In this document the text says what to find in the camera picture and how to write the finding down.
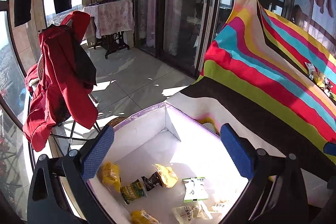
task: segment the metal screw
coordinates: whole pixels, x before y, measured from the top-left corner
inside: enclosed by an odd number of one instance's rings
[[[44,160],[46,157],[47,157],[46,154],[42,154],[39,156],[39,160]]]
[[[296,156],[294,154],[290,153],[288,156],[291,160],[296,160]]]
[[[264,156],[264,155],[266,155],[266,151],[263,150],[262,148],[258,148],[258,149],[257,149],[257,154],[258,154],[259,156]]]
[[[74,157],[74,156],[77,155],[77,153],[78,153],[78,150],[76,150],[76,149],[70,150],[70,152],[69,152],[69,156],[70,156],[70,157]]]

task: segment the turquoise stripe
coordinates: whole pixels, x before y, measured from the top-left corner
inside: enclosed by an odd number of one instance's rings
[[[276,26],[265,12],[262,12],[265,20],[275,29],[275,31],[291,46],[293,46],[301,55],[307,58],[319,71],[321,71],[333,83],[336,81],[336,73],[329,68],[323,60],[313,53],[306,45],[302,44],[298,39],[292,37],[288,32]]]
[[[315,101],[313,97],[307,94],[295,83],[288,80],[288,78],[284,77],[278,71],[273,70],[259,60],[242,53],[237,47],[237,33],[230,25],[227,25],[217,35],[215,40],[217,41],[218,47],[229,52],[233,59],[244,62],[246,65],[251,68],[255,68],[266,77],[278,82],[280,85],[284,86],[289,92],[305,102],[305,104],[307,104],[309,107],[315,109],[317,113],[327,122],[327,124],[334,131],[336,131],[336,124],[333,117],[317,101]]]

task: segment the blue gripper pad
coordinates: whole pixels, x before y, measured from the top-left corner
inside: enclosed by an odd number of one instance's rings
[[[256,151],[251,143],[237,135],[233,128],[225,123],[220,129],[220,139],[242,177],[253,177]]]
[[[106,125],[101,131],[103,134],[100,136],[100,139],[82,162],[82,178],[85,182],[96,175],[101,162],[114,141],[114,130],[112,126]]]
[[[336,156],[336,143],[327,142],[323,147],[323,152],[328,155]]]

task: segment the lace tablecloth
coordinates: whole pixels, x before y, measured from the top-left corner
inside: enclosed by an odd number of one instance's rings
[[[94,17],[94,23],[97,27],[97,38],[101,38],[102,35],[109,35],[121,31],[134,32],[133,3],[131,1],[120,0],[84,7],[83,12]],[[91,21],[86,30],[85,38],[94,35],[95,27]]]

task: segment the striped blanket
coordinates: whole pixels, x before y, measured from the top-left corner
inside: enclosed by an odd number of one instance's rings
[[[323,146],[336,141],[336,106],[307,77],[305,62],[336,83],[336,60],[324,46],[257,0],[236,0],[199,79],[181,93],[195,97],[193,89],[206,82],[202,96],[217,99],[249,130],[328,180],[336,157]]]

